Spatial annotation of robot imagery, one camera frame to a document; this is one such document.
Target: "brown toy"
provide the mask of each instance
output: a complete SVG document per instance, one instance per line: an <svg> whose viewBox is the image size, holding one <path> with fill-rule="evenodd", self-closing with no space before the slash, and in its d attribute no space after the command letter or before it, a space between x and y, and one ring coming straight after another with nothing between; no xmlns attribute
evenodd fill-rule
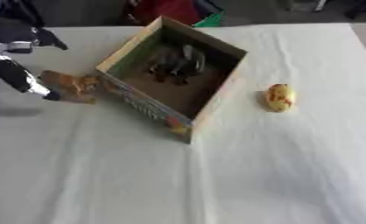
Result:
<svg viewBox="0 0 366 224"><path fill-rule="evenodd" d="M94 75L73 76L45 70L39 78L46 86L58 91L63 101L95 103L94 91L99 80Z"/></svg>

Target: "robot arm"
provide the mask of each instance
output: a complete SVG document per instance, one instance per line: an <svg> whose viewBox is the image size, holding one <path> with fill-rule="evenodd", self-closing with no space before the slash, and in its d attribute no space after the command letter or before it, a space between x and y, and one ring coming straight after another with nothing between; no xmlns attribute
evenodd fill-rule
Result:
<svg viewBox="0 0 366 224"><path fill-rule="evenodd" d="M0 17L0 78L21 93L34 93L58 101L60 95L44 87L35 75L4 53L31 53L33 46L67 46L52 32L20 21Z"/></svg>

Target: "table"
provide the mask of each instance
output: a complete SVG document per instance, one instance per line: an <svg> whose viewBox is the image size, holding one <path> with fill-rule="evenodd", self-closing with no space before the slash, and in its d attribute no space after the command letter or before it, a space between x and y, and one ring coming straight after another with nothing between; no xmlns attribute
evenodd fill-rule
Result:
<svg viewBox="0 0 366 224"><path fill-rule="evenodd" d="M70 51L15 58L86 74L138 29L55 28ZM366 223L366 49L350 25L204 31L250 55L191 146L113 97L41 101L0 81L0 223ZM257 104L278 82L298 91L289 113Z"/></svg>

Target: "floor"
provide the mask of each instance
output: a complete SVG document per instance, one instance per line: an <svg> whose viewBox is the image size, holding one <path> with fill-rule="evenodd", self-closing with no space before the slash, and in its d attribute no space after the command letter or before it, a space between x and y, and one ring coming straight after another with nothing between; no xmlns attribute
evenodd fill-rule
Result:
<svg viewBox="0 0 366 224"><path fill-rule="evenodd" d="M48 26L121 25L119 18L125 0L33 0ZM323 11L288 11L290 0L213 0L225 11L223 25L366 22L343 16L356 0L333 0Z"/></svg>

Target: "open box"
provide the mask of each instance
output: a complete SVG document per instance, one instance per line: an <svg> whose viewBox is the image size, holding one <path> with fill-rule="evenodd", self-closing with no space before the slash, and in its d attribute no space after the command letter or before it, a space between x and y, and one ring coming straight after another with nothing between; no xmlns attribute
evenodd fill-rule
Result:
<svg viewBox="0 0 366 224"><path fill-rule="evenodd" d="M147 69L165 49L191 45L206 56L203 73L187 85L157 82ZM246 52L205 33L159 17L103 61L97 70L113 87L109 91L190 142L192 134L228 91Z"/></svg>

